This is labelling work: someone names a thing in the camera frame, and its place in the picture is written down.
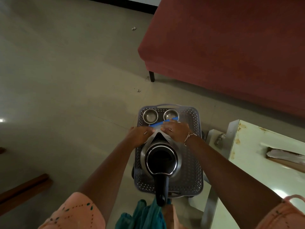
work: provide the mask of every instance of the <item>sleeve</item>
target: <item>sleeve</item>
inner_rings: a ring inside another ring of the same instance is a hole
[[[289,201],[299,198],[300,195],[292,195],[283,199],[265,218],[258,224],[256,229],[301,229],[305,228],[305,215]]]
[[[84,194],[73,193],[39,229],[105,229],[105,220],[96,205]]]

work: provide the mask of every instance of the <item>red sofa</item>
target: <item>red sofa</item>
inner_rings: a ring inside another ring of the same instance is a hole
[[[162,0],[150,71],[305,117],[305,0]]]

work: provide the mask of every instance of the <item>floor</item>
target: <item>floor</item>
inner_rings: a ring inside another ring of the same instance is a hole
[[[0,0],[0,192],[48,173],[53,186],[0,217],[1,228],[36,228],[136,125],[145,105],[198,109],[202,129],[242,119],[305,141],[304,121],[156,74],[137,48],[153,15],[88,0]],[[131,155],[108,228],[139,199]],[[175,199],[181,222],[202,212]]]

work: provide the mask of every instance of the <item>small steel bowl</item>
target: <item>small steel bowl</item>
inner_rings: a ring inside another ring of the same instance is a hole
[[[143,113],[143,120],[145,123],[153,124],[158,120],[158,113],[156,110],[149,108]]]
[[[178,117],[178,120],[179,120],[179,114],[176,110],[174,109],[169,109],[167,110],[164,115],[163,115],[163,118],[164,120],[169,120],[169,119],[172,119],[172,118],[175,118],[175,117]]]

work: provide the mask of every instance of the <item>silver chain bracelet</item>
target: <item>silver chain bracelet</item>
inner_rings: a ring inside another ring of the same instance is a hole
[[[194,134],[194,133],[191,133],[191,134],[189,133],[189,134],[187,135],[186,139],[184,140],[184,146],[186,146],[185,142],[187,141],[187,139],[188,139],[191,135],[197,136],[197,135]]]

